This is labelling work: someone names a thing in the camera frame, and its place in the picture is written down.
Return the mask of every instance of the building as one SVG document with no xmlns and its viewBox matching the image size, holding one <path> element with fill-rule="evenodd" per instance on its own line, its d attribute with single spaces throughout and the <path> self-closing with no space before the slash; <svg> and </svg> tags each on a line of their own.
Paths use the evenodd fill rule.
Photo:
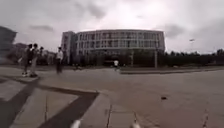
<svg viewBox="0 0 224 128">
<path fill-rule="evenodd" d="M 16 32 L 0 26 L 0 63 L 6 63 L 6 56 L 13 47 Z"/>
<path fill-rule="evenodd" d="M 96 30 L 64 32 L 62 49 L 68 62 L 80 56 L 124 55 L 135 50 L 165 51 L 164 33 L 152 30 Z"/>
</svg>

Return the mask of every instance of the paved plaza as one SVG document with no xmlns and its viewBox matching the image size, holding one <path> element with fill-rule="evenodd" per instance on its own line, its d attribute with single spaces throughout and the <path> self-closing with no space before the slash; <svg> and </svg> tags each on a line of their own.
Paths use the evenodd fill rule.
<svg viewBox="0 0 224 128">
<path fill-rule="evenodd" d="M 0 67 L 1 128 L 69 128 L 80 118 L 87 124 L 83 128 L 91 123 L 98 128 L 128 128 L 133 120 L 147 128 L 224 127 L 224 70 L 121 75 L 113 69 L 95 69 L 38 74 L 40 78 L 23 78 L 20 69 Z"/>
</svg>

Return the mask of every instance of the pedestrian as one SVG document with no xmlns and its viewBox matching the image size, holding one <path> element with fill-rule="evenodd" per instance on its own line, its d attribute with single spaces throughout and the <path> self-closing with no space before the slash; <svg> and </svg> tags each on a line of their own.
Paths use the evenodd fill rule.
<svg viewBox="0 0 224 128">
<path fill-rule="evenodd" d="M 114 60 L 114 68 L 115 68 L 115 71 L 117 71 L 118 65 L 119 65 L 119 61 L 117 59 Z"/>
<path fill-rule="evenodd" d="M 37 58 L 38 58 L 38 45 L 34 44 L 32 50 L 32 64 L 30 70 L 30 77 L 37 77 L 36 74 Z"/>
<path fill-rule="evenodd" d="M 39 64 L 39 65 L 44 65 L 44 54 L 43 54 L 43 52 L 44 52 L 44 48 L 40 47 L 38 58 L 37 58 L 37 64 Z"/>
<path fill-rule="evenodd" d="M 61 50 L 61 47 L 59 47 L 56 55 L 56 71 L 58 74 L 62 72 L 62 61 L 63 61 L 63 52 Z"/>
<path fill-rule="evenodd" d="M 23 72 L 22 72 L 22 76 L 23 77 L 27 77 L 28 76 L 28 67 L 31 64 L 31 60 L 32 60 L 32 44 L 27 45 L 27 48 L 25 49 L 23 55 L 22 55 L 22 65 L 24 66 L 23 68 Z"/>
</svg>

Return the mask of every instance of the cloudy sky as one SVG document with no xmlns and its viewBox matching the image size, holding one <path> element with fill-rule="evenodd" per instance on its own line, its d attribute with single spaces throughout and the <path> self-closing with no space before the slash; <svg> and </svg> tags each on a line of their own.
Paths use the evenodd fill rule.
<svg viewBox="0 0 224 128">
<path fill-rule="evenodd" d="M 213 52 L 224 48 L 223 14 L 223 0 L 0 0 L 0 25 L 16 42 L 49 50 L 64 31 L 128 28 L 165 31 L 167 51 Z"/>
</svg>

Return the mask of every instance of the sidewalk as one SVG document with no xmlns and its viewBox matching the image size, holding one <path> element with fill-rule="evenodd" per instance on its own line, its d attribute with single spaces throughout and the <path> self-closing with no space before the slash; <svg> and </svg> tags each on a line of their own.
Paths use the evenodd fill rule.
<svg viewBox="0 0 224 128">
<path fill-rule="evenodd" d="M 135 112 L 113 104 L 104 94 L 100 94 L 82 117 L 80 128 L 130 128 L 137 121 L 142 128 L 158 128 Z"/>
</svg>

